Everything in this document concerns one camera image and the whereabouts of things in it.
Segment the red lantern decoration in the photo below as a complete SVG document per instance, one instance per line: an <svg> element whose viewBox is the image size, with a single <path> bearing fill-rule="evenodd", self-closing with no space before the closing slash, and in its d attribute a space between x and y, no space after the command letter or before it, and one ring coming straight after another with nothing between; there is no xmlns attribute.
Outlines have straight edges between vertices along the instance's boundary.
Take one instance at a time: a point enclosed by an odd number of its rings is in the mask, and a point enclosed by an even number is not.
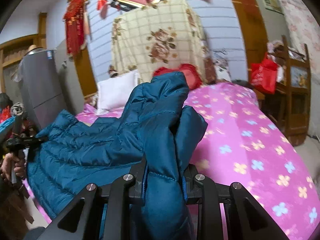
<svg viewBox="0 0 320 240"><path fill-rule="evenodd" d="M86 46L84 2L85 0L71 0L63 16L66 26L67 54L69 56L75 56Z"/></svg>

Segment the person's hand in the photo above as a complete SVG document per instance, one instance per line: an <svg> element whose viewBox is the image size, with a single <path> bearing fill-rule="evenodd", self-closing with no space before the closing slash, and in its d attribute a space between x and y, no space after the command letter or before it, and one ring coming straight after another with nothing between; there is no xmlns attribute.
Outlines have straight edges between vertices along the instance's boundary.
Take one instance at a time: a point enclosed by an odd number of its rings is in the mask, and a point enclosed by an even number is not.
<svg viewBox="0 0 320 240"><path fill-rule="evenodd" d="M8 153L5 155L5 158L3 160L1 169L3 173L1 174L3 176L4 180L10 180L11 176L11 162L15 162L15 168L14 172L17 176L24 178L26 175L26 170L24 167L24 159L19 159L17 156L13 155L13 153Z"/></svg>

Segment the floor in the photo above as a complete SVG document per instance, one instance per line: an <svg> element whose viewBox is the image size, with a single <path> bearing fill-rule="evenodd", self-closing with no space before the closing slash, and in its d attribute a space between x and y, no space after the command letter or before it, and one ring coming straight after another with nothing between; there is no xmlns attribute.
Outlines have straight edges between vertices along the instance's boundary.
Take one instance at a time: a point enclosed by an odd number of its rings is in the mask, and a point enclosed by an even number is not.
<svg viewBox="0 0 320 240"><path fill-rule="evenodd" d="M311 177L314 178L317 176L320 171L320 143L315 139L307 137L304 144L295 147L295 149L307 166ZM26 199L26 204L30 215L35 220L33 224L27 222L28 228L47 227L48 223L36 209L31 198L28 200Z"/></svg>

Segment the red pillow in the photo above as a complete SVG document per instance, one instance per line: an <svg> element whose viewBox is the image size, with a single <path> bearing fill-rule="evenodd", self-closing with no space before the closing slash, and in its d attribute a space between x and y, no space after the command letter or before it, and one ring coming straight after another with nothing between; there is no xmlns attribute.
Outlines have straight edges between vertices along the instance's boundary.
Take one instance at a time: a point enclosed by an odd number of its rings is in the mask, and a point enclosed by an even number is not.
<svg viewBox="0 0 320 240"><path fill-rule="evenodd" d="M174 71L181 71L184 74L190 90L199 88L202 85L202 81L196 70L196 67L191 64L181 64L179 68L160 67L154 71L153 76L155 77Z"/></svg>

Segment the pink floral bedsheet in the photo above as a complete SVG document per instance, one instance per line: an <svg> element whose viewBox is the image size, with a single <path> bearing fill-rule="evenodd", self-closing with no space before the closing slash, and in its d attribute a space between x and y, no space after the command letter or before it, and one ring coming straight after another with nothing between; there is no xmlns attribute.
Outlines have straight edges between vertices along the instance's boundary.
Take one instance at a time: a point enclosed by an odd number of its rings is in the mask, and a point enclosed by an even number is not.
<svg viewBox="0 0 320 240"><path fill-rule="evenodd" d="M191 91L185 104L208 123L191 158L198 171L217 183L240 182L290 240L307 240L320 221L315 185L294 148L257 107L255 93L219 83ZM119 118L122 111L103 117ZM76 118L92 124L98 118L94 112L85 105ZM195 207L190 211L196 221Z"/></svg>

